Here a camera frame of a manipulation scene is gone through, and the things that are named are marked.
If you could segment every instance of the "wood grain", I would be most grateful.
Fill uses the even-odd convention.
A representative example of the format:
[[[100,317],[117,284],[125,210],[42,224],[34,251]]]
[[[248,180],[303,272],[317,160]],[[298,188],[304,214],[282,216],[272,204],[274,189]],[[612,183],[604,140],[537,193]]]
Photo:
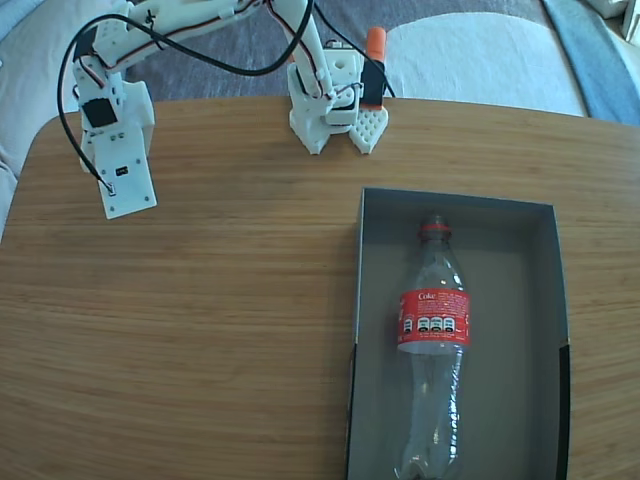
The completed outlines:
[[[0,247],[0,478],[341,478],[363,185],[557,207],[570,477],[640,478],[638,130],[388,105],[371,156],[310,157],[285,99],[159,104],[159,206],[111,222],[45,127]]]

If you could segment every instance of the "cardboard box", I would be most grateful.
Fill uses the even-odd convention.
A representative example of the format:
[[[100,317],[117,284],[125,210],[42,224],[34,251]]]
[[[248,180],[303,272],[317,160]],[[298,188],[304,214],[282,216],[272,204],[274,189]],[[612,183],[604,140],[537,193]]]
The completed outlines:
[[[456,478],[564,480],[569,342],[553,207],[380,188],[365,188],[361,203],[347,478],[395,478],[407,440],[412,382],[397,308],[429,212],[449,220],[471,295]]]

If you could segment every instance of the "coca-cola bottle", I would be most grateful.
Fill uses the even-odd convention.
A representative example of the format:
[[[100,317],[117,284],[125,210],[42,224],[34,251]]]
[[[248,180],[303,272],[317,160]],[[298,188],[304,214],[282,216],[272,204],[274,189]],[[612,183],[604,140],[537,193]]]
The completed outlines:
[[[455,473],[460,451],[458,390],[469,346],[469,295],[440,215],[420,227],[421,266],[404,289],[398,317],[399,355],[413,377],[406,444],[395,468],[400,480],[432,480]]]

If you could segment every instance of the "nutrition label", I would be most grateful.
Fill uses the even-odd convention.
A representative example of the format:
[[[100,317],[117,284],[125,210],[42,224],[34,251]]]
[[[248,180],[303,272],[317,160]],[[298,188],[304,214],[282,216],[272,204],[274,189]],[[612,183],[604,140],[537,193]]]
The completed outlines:
[[[428,341],[469,345],[469,294],[423,288],[402,295],[398,345]]]

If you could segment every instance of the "robotic arm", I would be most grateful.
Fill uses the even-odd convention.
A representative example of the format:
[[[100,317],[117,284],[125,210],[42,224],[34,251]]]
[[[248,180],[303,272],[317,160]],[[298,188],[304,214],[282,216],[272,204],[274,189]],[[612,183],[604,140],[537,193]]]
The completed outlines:
[[[147,0],[137,6],[121,0],[114,13],[181,42],[242,20],[261,6],[289,40],[310,13],[307,0]],[[331,135],[347,132],[361,152],[370,153],[386,128],[387,111],[360,104],[364,58],[351,48],[332,47],[323,49],[311,17],[287,69],[290,126],[312,154],[320,153]],[[151,98],[144,82],[125,82],[122,71],[162,49],[162,41],[118,19],[98,23],[76,45],[82,151],[104,180],[99,188],[109,219],[157,204],[147,162],[155,125]]]

